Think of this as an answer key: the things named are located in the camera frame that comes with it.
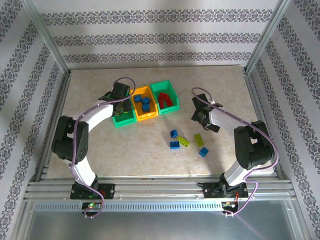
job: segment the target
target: toy brick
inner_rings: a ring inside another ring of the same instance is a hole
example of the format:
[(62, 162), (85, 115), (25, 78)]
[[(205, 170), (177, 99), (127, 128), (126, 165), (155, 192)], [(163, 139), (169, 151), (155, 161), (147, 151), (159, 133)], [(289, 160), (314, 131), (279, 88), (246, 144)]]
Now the toy brick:
[(202, 140), (202, 137), (199, 133), (195, 134), (193, 137), (194, 137), (195, 143), (198, 147), (203, 147), (205, 145), (205, 143)]
[(176, 136), (178, 136), (178, 132), (177, 132), (177, 130), (172, 130), (171, 132), (170, 132), (170, 135), (171, 135), (171, 138), (175, 138)]
[(166, 99), (165, 100), (165, 103), (166, 103), (166, 106), (167, 107), (172, 107), (174, 104), (173, 104), (173, 102), (172, 102), (172, 100), (169, 98), (169, 99)]
[(200, 154), (201, 157), (204, 158), (204, 157), (207, 155), (208, 152), (209, 152), (209, 150), (206, 149), (205, 147), (203, 147), (203, 148), (200, 150), (199, 154)]
[(167, 100), (170, 98), (170, 96), (166, 93), (163, 93), (163, 92), (160, 92), (159, 95), (158, 95), (158, 98), (159, 99), (163, 99), (163, 100)]
[(179, 149), (180, 148), (180, 144), (178, 141), (171, 141), (170, 142), (170, 149)]
[(145, 104), (149, 104), (150, 103), (150, 98), (148, 98), (147, 96), (144, 97), (142, 100), (141, 100), (142, 104), (145, 105)]
[(177, 140), (178, 140), (178, 142), (179, 143), (181, 143), (183, 146), (185, 146), (186, 148), (188, 147), (188, 145), (189, 145), (189, 141), (188, 140), (186, 140), (186, 139), (184, 139), (182, 136), (179, 136), (178, 138), (177, 138)]
[(142, 111), (143, 111), (144, 113), (150, 112), (150, 105), (149, 105), (149, 104), (143, 104), (143, 105), (142, 105)]
[(159, 102), (160, 109), (164, 109), (165, 108), (164, 100), (162, 98), (158, 98), (158, 102)]
[(141, 100), (142, 100), (141, 94), (134, 95), (134, 96), (133, 96), (133, 99), (134, 99), (134, 101), (135, 101), (136, 103), (137, 103), (137, 102), (141, 102)]

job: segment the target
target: blue lego brick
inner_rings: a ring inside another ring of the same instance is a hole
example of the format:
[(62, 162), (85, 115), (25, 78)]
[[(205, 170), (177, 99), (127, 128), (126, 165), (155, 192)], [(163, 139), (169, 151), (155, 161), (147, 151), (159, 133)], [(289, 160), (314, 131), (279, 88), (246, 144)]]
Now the blue lego brick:
[(201, 157), (204, 158), (204, 157), (207, 155), (208, 152), (209, 152), (209, 150), (206, 149), (205, 147), (203, 147), (203, 148), (200, 150), (199, 154), (201, 155)]
[(176, 136), (178, 136), (177, 130), (172, 130), (172, 131), (170, 132), (170, 135), (171, 135), (172, 138), (175, 138)]
[(143, 104), (142, 105), (142, 112), (144, 112), (144, 113), (150, 112), (150, 104)]
[(149, 104), (150, 103), (150, 98), (148, 98), (147, 96), (144, 97), (142, 100), (141, 100), (142, 104), (145, 105), (145, 104)]
[(178, 141), (171, 141), (170, 142), (170, 149), (179, 149), (180, 148), (180, 144)]
[(133, 98), (136, 103), (141, 102), (142, 100), (141, 94), (134, 95)]

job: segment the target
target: white wall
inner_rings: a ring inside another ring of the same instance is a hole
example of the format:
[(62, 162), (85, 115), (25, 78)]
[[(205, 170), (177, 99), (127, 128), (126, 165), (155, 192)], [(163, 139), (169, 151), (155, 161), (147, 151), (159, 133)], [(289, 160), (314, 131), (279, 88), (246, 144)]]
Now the white wall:
[(62, 73), (18, 0), (0, 0), (0, 239), (43, 154)]
[(71, 69), (245, 66), (278, 0), (35, 0)]
[(320, 0), (294, 0), (251, 76), (280, 164), (320, 239)]

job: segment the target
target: floor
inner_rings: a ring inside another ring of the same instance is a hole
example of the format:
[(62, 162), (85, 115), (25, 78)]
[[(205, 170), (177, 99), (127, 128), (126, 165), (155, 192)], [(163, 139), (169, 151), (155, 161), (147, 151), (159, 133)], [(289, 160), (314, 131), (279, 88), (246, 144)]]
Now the floor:
[[(87, 157), (99, 177), (221, 174), (234, 163), (233, 137), (223, 129), (219, 133), (205, 131), (191, 120), (195, 111), (191, 88), (205, 88), (226, 110), (255, 121), (257, 117), (240, 66), (73, 70), (63, 115), (84, 112), (111, 90), (116, 79), (124, 76), (133, 78), (137, 87), (170, 80), (179, 97), (180, 110), (120, 128), (115, 128), (109, 118), (95, 127), (89, 134)], [(172, 129), (190, 141), (188, 148), (170, 149)], [(193, 136), (198, 133), (209, 149), (205, 158), (199, 155), (200, 148), (194, 141)], [(66, 164), (52, 154), (47, 178), (71, 177)]]

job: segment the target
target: wire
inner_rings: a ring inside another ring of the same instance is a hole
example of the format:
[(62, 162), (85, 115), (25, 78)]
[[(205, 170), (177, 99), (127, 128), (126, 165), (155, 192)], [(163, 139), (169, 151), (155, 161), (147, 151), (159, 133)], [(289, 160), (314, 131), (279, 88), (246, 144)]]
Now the wire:
[[(104, 208), (105, 198), (104, 198), (104, 196), (103, 196), (99, 191), (95, 190), (93, 187), (91, 187), (91, 186), (87, 185), (85, 182), (83, 182), (83, 181), (78, 177), (77, 173), (75, 172), (75, 169), (74, 169), (74, 168), (75, 168), (75, 164), (76, 164), (76, 154), (77, 154), (77, 127), (78, 127), (78, 123), (80, 122), (80, 120), (81, 120), (84, 116), (86, 116), (88, 113), (90, 113), (92, 110), (94, 110), (94, 109), (96, 109), (96, 108), (99, 108), (99, 107), (101, 107), (101, 106), (104, 106), (104, 105), (114, 104), (114, 103), (119, 103), (119, 102), (125, 101), (125, 100), (127, 100), (127, 99), (129, 99), (129, 98), (131, 98), (131, 97), (133, 96), (133, 94), (134, 94), (135, 91), (136, 91), (136, 82), (135, 82), (132, 78), (130, 78), (130, 77), (123, 76), (123, 77), (118, 78), (117, 80), (114, 81), (112, 87), (115, 85), (115, 83), (117, 83), (118, 81), (120, 81), (120, 80), (122, 80), (122, 79), (128, 79), (128, 80), (130, 80), (130, 81), (133, 83), (133, 91), (132, 91), (131, 94), (129, 94), (128, 96), (126, 96), (126, 97), (124, 97), (124, 98), (118, 99), (118, 100), (106, 101), (106, 102), (103, 102), (103, 103), (100, 103), (100, 104), (96, 104), (96, 105), (90, 107), (89, 109), (87, 109), (84, 113), (82, 113), (82, 114), (78, 117), (78, 119), (75, 121), (74, 127), (73, 127), (73, 142), (72, 142), (72, 144), (73, 144), (73, 151), (72, 151), (72, 161), (71, 161), (71, 163), (70, 163), (70, 165), (69, 165), (70, 171), (71, 171), (72, 175), (76, 178), (76, 180), (77, 180), (80, 184), (86, 186), (89, 190), (91, 190), (92, 192), (98, 194), (98, 195), (101, 197), (101, 199), (102, 199), (100, 210), (99, 210), (96, 214), (91, 215), (91, 216), (90, 216), (91, 219), (93, 219), (94, 217), (96, 217), (97, 215), (99, 215), (99, 214), (101, 213), (101, 211), (102, 211), (103, 208)], [(87, 210), (88, 210), (88, 208), (86, 208), (86, 209), (84, 210), (84, 217), (85, 217), (85, 218), (87, 217)]]
[(261, 171), (261, 170), (267, 170), (267, 169), (271, 169), (273, 168), (279, 161), (279, 151), (278, 151), (278, 148), (277, 146), (275, 145), (275, 143), (272, 141), (272, 139), (265, 133), (263, 132), (262, 130), (260, 130), (259, 128), (257, 128), (256, 126), (252, 125), (251, 123), (237, 117), (236, 115), (233, 115), (232, 113), (224, 110), (224, 109), (221, 109), (203, 99), (201, 99), (200, 97), (198, 97), (196, 94), (195, 94), (195, 90), (198, 89), (198, 90), (201, 90), (201, 91), (204, 91), (206, 92), (209, 97), (210, 97), (210, 101), (212, 101), (212, 95), (205, 89), (201, 88), (201, 87), (194, 87), (191, 89), (191, 92), (192, 94), (196, 97), (196, 99), (198, 99), (199, 101), (203, 102), (204, 104), (207, 104), (211, 107), (213, 107), (214, 109), (218, 110), (219, 112), (223, 113), (223, 114), (226, 114), (228, 117), (238, 121), (239, 123), (241, 124), (245, 124), (245, 125), (248, 125), (250, 128), (252, 128), (253, 130), (257, 131), (258, 133), (260, 133), (265, 139), (267, 139), (270, 144), (272, 145), (273, 147), (273, 150), (274, 150), (274, 162), (272, 164), (270, 164), (269, 166), (265, 166), (265, 167), (260, 167), (260, 168), (255, 168), (255, 169), (252, 169), (250, 172), (247, 173), (247, 175), (245, 175), (243, 177), (243, 182), (247, 183), (247, 184), (255, 184), (255, 187), (251, 193), (251, 195), (248, 197), (248, 199), (245, 201), (245, 203), (243, 204), (243, 206), (238, 209), (237, 211), (235, 212), (232, 212), (232, 211), (229, 211), (229, 210), (224, 210), (225, 212), (229, 213), (229, 214), (225, 214), (226, 216), (234, 216), (238, 213), (240, 213), (246, 206), (247, 204), (249, 203), (249, 201), (252, 199), (252, 197), (254, 196), (254, 194), (256, 193), (257, 191), (257, 188), (258, 188), (258, 182), (257, 181), (253, 181), (253, 180), (250, 180), (250, 181), (247, 181), (246, 179), (253, 173), (253, 172), (256, 172), (256, 171)]

